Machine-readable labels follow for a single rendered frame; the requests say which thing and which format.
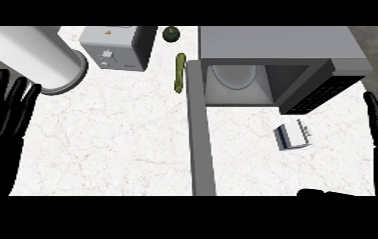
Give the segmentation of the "green cucumber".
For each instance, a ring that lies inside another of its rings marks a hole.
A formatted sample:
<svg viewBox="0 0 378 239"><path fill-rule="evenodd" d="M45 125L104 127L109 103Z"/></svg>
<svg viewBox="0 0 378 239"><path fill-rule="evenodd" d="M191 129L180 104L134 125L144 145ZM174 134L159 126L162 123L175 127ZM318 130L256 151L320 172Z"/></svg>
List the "green cucumber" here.
<svg viewBox="0 0 378 239"><path fill-rule="evenodd" d="M175 93L181 93L183 89L183 70L186 67L186 55L184 53L178 53L175 56L175 79L174 79L174 91Z"/></svg>

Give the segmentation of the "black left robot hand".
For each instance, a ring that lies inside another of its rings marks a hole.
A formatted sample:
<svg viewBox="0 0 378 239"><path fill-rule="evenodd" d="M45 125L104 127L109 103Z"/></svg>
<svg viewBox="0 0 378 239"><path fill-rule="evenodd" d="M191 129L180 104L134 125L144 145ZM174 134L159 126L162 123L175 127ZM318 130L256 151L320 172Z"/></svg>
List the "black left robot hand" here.
<svg viewBox="0 0 378 239"><path fill-rule="evenodd" d="M0 69L0 196L11 192L23 147L23 136L32 117L41 85L26 90L26 78L19 77L8 86L10 73Z"/></svg>

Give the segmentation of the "glass microwave turntable plate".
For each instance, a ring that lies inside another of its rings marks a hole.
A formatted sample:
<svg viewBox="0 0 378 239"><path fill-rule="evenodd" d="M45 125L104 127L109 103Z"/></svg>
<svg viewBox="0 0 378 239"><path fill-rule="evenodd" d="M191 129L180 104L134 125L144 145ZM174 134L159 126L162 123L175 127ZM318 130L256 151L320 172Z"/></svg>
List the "glass microwave turntable plate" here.
<svg viewBox="0 0 378 239"><path fill-rule="evenodd" d="M255 65L214 65L212 73L218 82L231 90L246 88L255 78Z"/></svg>

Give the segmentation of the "grey toaster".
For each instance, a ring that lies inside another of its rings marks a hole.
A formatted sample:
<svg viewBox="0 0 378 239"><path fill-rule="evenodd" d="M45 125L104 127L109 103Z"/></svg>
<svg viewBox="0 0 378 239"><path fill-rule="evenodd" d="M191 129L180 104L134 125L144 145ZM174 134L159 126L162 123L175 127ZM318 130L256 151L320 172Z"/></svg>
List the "grey toaster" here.
<svg viewBox="0 0 378 239"><path fill-rule="evenodd" d="M79 44L101 69L143 72L156 30L156 26L87 26Z"/></svg>

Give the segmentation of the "white and blue milk carton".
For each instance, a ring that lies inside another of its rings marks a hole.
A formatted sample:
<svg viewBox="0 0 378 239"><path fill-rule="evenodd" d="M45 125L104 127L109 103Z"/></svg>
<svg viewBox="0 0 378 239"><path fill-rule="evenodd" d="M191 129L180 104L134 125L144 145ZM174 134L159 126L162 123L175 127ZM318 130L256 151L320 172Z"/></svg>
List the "white and blue milk carton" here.
<svg viewBox="0 0 378 239"><path fill-rule="evenodd" d="M280 151L299 149L313 144L308 126L299 119L283 123L273 132Z"/></svg>

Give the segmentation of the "white cylinder with grey rim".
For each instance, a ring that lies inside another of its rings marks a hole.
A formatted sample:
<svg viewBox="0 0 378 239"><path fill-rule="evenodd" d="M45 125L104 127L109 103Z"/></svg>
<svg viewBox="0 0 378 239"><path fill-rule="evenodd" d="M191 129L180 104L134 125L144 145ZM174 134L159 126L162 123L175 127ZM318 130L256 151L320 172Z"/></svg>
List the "white cylinder with grey rim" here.
<svg viewBox="0 0 378 239"><path fill-rule="evenodd" d="M0 26L0 62L39 84L41 93L50 96L72 90L88 70L85 56L50 26Z"/></svg>

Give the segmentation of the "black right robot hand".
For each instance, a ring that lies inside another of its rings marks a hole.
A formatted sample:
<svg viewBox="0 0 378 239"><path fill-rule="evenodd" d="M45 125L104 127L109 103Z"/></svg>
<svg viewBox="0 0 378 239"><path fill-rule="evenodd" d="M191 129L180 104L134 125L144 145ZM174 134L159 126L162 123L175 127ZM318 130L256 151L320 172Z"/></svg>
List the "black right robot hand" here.
<svg viewBox="0 0 378 239"><path fill-rule="evenodd" d="M378 100L372 92L363 93L363 100L367 106L367 119L369 119L369 130L370 137L373 141L373 157L372 157L372 173L373 173L373 192L375 196L378 196L378 172L375 169L378 168ZM323 192L317 189L304 188L298 190L296 196L352 196L349 194L338 193L338 192Z"/></svg>

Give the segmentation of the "grey microwave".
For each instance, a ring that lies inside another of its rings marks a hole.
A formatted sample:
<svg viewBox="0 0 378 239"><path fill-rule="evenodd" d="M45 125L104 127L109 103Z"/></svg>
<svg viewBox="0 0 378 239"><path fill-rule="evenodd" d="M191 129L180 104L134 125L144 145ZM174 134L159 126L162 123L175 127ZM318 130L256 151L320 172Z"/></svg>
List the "grey microwave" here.
<svg viewBox="0 0 378 239"><path fill-rule="evenodd" d="M304 115L372 72L344 26L200 26L197 50L209 107L276 107ZM214 65L255 65L251 85L228 89Z"/></svg>

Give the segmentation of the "dark green avocado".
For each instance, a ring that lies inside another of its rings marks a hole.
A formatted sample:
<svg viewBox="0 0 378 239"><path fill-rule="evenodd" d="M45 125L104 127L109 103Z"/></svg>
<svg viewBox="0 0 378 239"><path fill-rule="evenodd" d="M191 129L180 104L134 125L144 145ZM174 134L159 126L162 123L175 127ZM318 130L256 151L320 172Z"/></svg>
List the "dark green avocado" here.
<svg viewBox="0 0 378 239"><path fill-rule="evenodd" d="M168 43L172 43L180 38L180 31L174 26L168 26L162 31L162 38Z"/></svg>

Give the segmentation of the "grey microwave door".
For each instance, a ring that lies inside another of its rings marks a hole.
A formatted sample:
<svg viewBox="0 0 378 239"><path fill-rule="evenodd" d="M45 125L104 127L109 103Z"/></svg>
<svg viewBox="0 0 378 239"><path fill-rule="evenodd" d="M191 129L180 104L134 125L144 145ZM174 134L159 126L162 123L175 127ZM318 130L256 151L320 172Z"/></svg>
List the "grey microwave door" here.
<svg viewBox="0 0 378 239"><path fill-rule="evenodd" d="M194 196L214 196L215 180L203 97L202 70L199 61L187 62L186 95L191 193Z"/></svg>

